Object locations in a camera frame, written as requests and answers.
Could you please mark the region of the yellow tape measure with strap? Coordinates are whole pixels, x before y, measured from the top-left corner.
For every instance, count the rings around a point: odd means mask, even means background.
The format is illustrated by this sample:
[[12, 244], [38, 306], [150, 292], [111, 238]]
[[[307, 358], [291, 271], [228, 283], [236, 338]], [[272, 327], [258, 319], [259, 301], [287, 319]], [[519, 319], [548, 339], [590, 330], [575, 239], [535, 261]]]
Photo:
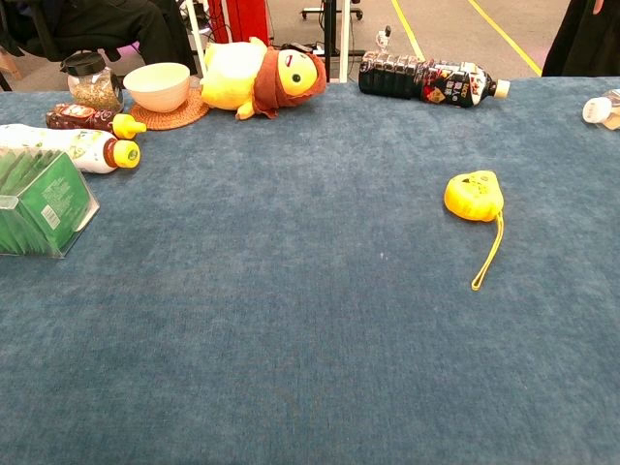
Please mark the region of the yellow tape measure with strap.
[[481, 289], [486, 273], [504, 237], [504, 204], [498, 177], [492, 170], [476, 170], [458, 174], [448, 182], [445, 189], [444, 205], [449, 212], [471, 222], [494, 222], [497, 227], [488, 255], [471, 282], [471, 289], [475, 292]]

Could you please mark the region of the blue tablecloth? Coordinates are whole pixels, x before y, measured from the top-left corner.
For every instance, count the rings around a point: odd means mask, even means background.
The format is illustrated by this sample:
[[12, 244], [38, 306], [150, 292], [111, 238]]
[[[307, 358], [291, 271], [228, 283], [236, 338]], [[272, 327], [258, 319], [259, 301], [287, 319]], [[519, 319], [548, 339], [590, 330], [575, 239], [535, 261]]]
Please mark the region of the blue tablecloth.
[[[581, 118], [612, 88], [145, 134], [66, 258], [0, 258], [0, 465], [620, 465], [620, 131]], [[505, 201], [477, 292], [471, 171]]]

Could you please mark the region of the yellow plush toy brown hood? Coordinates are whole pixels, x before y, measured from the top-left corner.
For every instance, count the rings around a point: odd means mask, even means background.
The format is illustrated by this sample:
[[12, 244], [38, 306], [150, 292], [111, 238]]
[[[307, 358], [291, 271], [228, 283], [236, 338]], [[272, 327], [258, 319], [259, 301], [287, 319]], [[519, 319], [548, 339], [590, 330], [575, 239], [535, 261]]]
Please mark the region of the yellow plush toy brown hood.
[[326, 90], [326, 66], [313, 53], [277, 49], [252, 37], [247, 42], [211, 44], [205, 50], [201, 99], [211, 109], [233, 111], [246, 120], [269, 119]]

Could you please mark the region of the dark tea bottle black label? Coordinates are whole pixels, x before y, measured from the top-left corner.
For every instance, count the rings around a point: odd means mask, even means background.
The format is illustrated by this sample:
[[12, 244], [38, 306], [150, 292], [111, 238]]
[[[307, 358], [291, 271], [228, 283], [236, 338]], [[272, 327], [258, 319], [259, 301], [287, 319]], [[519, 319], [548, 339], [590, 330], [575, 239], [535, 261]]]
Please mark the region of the dark tea bottle black label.
[[420, 61], [413, 55], [367, 51], [358, 87], [366, 94], [471, 108], [487, 97], [507, 98], [511, 83], [472, 62]]

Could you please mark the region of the round woven coaster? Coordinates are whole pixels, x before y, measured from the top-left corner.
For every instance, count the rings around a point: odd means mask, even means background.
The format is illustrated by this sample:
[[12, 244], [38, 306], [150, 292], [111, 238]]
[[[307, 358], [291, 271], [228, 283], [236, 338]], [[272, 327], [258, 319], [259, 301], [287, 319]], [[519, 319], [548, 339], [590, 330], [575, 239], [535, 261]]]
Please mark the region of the round woven coaster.
[[197, 122], [207, 113], [208, 106], [202, 100], [198, 88], [191, 88], [187, 100], [170, 112], [156, 112], [138, 104], [133, 104], [130, 109], [130, 114], [152, 131], [166, 131], [188, 126]]

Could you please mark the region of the white bowl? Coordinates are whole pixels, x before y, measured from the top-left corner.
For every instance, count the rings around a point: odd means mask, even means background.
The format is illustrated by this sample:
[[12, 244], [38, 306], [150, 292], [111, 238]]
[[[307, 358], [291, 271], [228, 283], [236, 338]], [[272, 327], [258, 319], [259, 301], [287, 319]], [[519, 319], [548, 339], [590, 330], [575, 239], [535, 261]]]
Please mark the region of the white bowl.
[[145, 65], [126, 75], [123, 85], [141, 107], [155, 112], [171, 112], [188, 99], [190, 70], [173, 62]]

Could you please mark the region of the red cabinet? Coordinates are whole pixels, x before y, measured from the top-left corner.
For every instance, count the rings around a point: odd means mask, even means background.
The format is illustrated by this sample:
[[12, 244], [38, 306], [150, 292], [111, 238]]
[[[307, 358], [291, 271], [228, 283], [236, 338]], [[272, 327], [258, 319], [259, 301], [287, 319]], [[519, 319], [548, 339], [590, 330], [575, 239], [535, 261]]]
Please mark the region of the red cabinet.
[[266, 0], [206, 0], [216, 43], [248, 42], [251, 37], [270, 44]]

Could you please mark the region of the black wheeled stand base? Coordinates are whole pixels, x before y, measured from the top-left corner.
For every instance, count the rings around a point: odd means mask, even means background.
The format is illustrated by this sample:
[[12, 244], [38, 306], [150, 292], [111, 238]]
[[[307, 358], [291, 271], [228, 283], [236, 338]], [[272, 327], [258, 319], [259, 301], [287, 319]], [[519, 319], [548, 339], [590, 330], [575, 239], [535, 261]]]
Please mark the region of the black wheeled stand base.
[[[354, 7], [350, 8], [350, 13], [356, 16], [357, 20], [363, 19], [363, 10], [357, 6], [361, 0], [351, 0]], [[319, 7], [305, 7], [302, 8], [299, 14], [301, 15], [303, 20], [306, 20], [309, 15], [321, 15], [325, 12], [325, 4], [322, 3]]]

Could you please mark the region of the white bottle yellow cap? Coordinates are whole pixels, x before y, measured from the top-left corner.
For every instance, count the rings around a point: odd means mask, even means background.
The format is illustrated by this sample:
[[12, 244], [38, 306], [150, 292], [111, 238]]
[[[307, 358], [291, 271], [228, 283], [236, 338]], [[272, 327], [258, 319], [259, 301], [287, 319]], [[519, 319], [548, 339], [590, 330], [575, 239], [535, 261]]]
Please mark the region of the white bottle yellow cap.
[[66, 153], [83, 172], [105, 174], [133, 169], [140, 163], [140, 148], [102, 130], [57, 130], [24, 124], [0, 125], [0, 147]]

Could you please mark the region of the glass jar black lid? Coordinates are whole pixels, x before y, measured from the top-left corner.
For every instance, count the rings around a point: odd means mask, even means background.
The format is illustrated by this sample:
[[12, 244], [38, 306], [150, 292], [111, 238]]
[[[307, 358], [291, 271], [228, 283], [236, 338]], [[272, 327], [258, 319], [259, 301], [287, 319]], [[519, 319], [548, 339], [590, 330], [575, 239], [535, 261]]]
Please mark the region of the glass jar black lid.
[[120, 112], [124, 97], [117, 75], [96, 51], [75, 53], [61, 62], [74, 101], [93, 109]]

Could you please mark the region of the clear box green tea packets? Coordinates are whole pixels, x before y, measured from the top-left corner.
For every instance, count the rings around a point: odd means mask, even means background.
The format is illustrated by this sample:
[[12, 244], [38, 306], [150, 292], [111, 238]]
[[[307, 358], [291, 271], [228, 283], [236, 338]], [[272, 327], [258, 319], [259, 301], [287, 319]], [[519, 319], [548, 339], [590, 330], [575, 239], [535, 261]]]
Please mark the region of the clear box green tea packets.
[[99, 208], [66, 153], [0, 147], [0, 256], [63, 258]]

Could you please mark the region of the seated person black trousers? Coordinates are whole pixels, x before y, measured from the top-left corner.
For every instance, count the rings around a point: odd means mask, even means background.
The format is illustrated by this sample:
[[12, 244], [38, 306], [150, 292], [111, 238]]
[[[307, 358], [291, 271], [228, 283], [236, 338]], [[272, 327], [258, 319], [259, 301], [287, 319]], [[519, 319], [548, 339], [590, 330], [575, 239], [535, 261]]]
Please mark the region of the seated person black trousers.
[[147, 65], [176, 62], [198, 72], [176, 0], [42, 0], [41, 7], [57, 38], [110, 36], [138, 43]]

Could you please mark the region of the standing person black clothes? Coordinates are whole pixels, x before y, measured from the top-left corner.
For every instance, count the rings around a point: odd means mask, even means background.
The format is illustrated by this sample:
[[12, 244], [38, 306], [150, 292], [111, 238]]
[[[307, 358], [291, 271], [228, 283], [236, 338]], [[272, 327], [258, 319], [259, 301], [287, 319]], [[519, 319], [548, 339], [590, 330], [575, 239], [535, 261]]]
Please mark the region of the standing person black clothes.
[[542, 76], [620, 77], [620, 0], [570, 0]]

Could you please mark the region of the white post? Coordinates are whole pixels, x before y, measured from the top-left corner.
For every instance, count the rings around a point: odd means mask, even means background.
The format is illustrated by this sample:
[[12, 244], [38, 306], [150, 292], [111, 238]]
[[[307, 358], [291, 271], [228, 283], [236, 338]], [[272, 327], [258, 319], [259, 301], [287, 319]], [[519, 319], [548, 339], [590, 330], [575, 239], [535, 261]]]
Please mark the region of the white post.
[[341, 1], [341, 26], [340, 26], [340, 50], [339, 50], [339, 82], [346, 83], [348, 80], [349, 44], [350, 44], [350, 20], [351, 0]]

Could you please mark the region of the white table frame leg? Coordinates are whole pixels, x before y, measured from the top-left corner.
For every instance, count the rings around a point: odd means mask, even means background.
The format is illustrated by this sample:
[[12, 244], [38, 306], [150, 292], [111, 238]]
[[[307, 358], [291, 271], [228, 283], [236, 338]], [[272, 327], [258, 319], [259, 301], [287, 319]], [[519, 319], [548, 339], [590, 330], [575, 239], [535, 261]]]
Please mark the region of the white table frame leg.
[[202, 47], [202, 38], [200, 33], [200, 28], [198, 25], [198, 20], [196, 17], [196, 12], [194, 8], [194, 0], [185, 0], [185, 5], [188, 13], [188, 17], [190, 19], [192, 36], [194, 38], [196, 51], [199, 58], [200, 68], [201, 68], [201, 77], [204, 78], [207, 72], [205, 62], [204, 62], [204, 50]]

